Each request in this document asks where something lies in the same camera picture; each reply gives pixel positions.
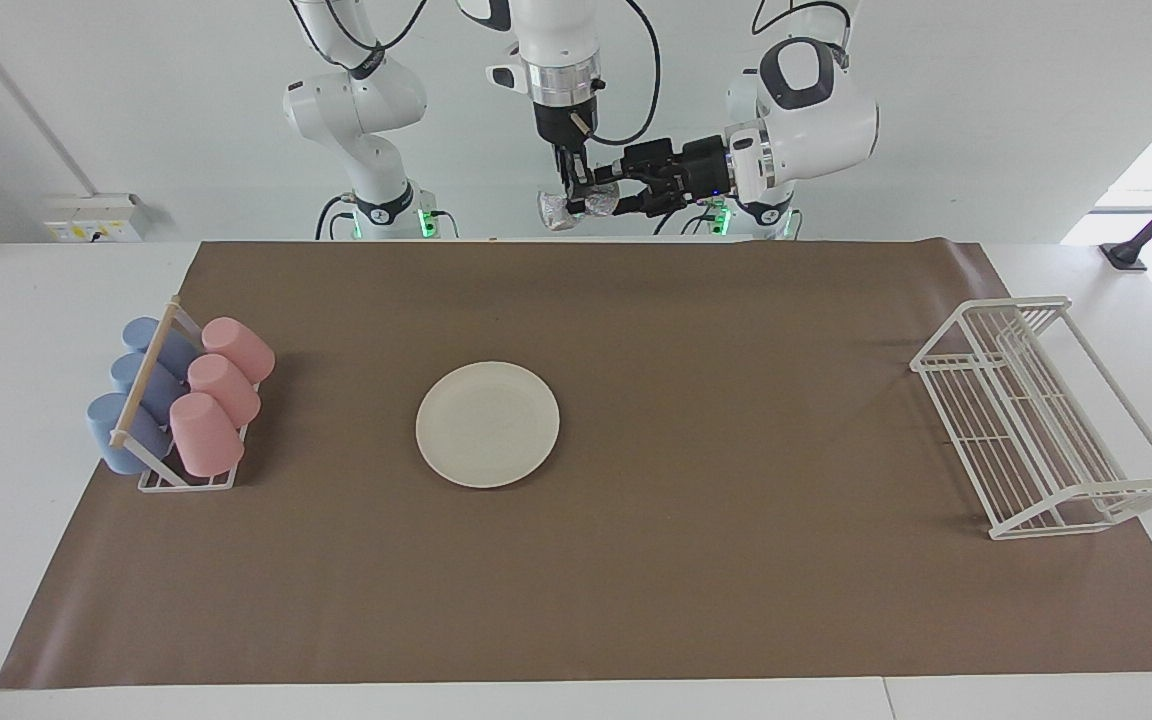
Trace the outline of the cream round plate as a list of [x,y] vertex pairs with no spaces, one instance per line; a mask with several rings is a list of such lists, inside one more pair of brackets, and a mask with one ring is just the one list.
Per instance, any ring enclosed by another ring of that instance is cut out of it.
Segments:
[[500,488],[535,473],[558,445],[561,407],[531,370],[505,361],[454,369],[420,400],[415,438],[440,478]]

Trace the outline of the blue plastic cup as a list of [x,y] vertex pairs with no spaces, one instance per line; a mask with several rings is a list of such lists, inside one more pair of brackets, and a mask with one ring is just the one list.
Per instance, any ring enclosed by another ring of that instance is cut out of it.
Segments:
[[[156,336],[159,320],[151,316],[141,316],[127,323],[122,332],[122,341],[129,353],[147,353],[147,346]],[[180,382],[187,381],[189,366],[200,356],[200,351],[184,333],[173,327],[156,356],[156,363],[168,370]]]
[[[116,392],[126,393],[126,395],[131,393],[132,384],[136,381],[138,373],[141,373],[141,366],[145,359],[145,354],[132,353],[120,356],[111,365],[111,384],[113,384]],[[156,361],[147,369],[147,382],[142,393],[141,406],[160,427],[164,427],[170,420],[172,406],[179,397],[184,396],[187,392],[188,389],[183,384],[179,382],[179,379],[168,369]]]
[[[147,471],[145,462],[134,455],[131,450],[128,450],[127,447],[114,448],[109,446],[111,433],[116,429],[118,420],[120,415],[122,415],[128,397],[127,393],[105,393],[105,395],[94,397],[86,410],[88,429],[91,430],[92,437],[96,439],[97,445],[99,445],[99,450],[106,465],[114,473],[124,475],[124,477]],[[162,460],[169,455],[172,447],[170,435],[156,423],[154,416],[147,414],[145,407],[138,406],[136,411],[134,411],[131,435],[143,447],[146,447],[146,450],[150,450],[151,455],[156,456],[156,458]]]

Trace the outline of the brown table mat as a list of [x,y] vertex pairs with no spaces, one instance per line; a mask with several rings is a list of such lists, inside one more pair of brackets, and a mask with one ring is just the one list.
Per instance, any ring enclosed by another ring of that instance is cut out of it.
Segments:
[[[276,353],[227,491],[93,473],[0,688],[1152,670],[1152,541],[992,541],[909,363],[986,252],[908,243],[206,243]],[[544,464],[463,488],[420,400],[505,361]]]

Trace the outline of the pink plastic cup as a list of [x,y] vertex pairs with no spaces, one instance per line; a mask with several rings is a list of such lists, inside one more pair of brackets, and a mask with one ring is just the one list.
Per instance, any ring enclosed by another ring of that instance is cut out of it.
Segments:
[[180,460],[192,477],[219,477],[236,469],[244,455],[238,430],[215,397],[191,392],[170,406],[172,429]]
[[219,354],[205,354],[189,364],[187,382],[194,392],[215,397],[234,429],[247,427],[259,415],[262,400],[253,382],[233,361]]
[[276,355],[270,343],[232,316],[210,320],[202,328],[200,340],[209,354],[227,357],[253,386],[265,382],[276,366]]

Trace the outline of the white wooden cup rack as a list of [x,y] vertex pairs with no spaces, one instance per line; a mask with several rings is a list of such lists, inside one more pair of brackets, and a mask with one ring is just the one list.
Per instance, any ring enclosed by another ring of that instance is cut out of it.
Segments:
[[[204,328],[204,325],[196,323],[192,316],[187,313],[184,306],[182,305],[182,301],[180,301],[179,297],[173,297],[173,300],[166,304],[161,314],[156,316],[156,319],[159,320],[159,324],[157,324],[156,336],[152,338],[151,344],[147,346],[147,353],[145,354],[146,359],[143,361],[141,373],[138,373],[136,381],[132,384],[132,391],[128,395],[129,397],[126,401],[122,415],[120,415],[116,429],[114,429],[114,432],[111,433],[109,446],[114,448],[127,447],[128,450],[131,450],[134,455],[145,462],[147,471],[132,475],[132,477],[136,477],[138,488],[141,488],[142,492],[185,493],[214,491],[214,488],[232,488],[236,486],[238,468],[241,468],[241,462],[244,455],[241,461],[238,461],[237,468],[228,471],[228,473],[221,473],[219,477],[198,478],[192,477],[191,473],[187,473],[183,462],[180,460],[177,445],[175,445],[173,439],[169,423],[161,427],[170,435],[172,439],[169,455],[165,456],[162,460],[152,456],[151,452],[146,450],[146,447],[143,447],[141,442],[131,435],[134,411],[136,411],[137,407],[141,406],[142,393],[145,391],[147,382],[147,369],[156,363],[157,353],[159,353],[166,338],[166,333],[169,332],[173,325],[195,343],[198,351],[200,351],[200,355],[209,354],[200,340],[200,332],[202,328]],[[187,393],[194,392],[187,381],[182,384],[188,389]],[[247,441],[247,430],[250,429],[251,423],[247,424],[247,427],[237,429],[238,438],[242,439],[244,450],[247,450],[247,445],[244,445],[244,441]]]

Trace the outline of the white wall socket box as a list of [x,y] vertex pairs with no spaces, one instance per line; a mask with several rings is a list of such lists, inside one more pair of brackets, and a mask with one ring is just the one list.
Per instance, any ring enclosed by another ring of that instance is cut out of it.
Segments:
[[132,194],[51,196],[44,228],[61,243],[141,243],[146,240],[147,215]]

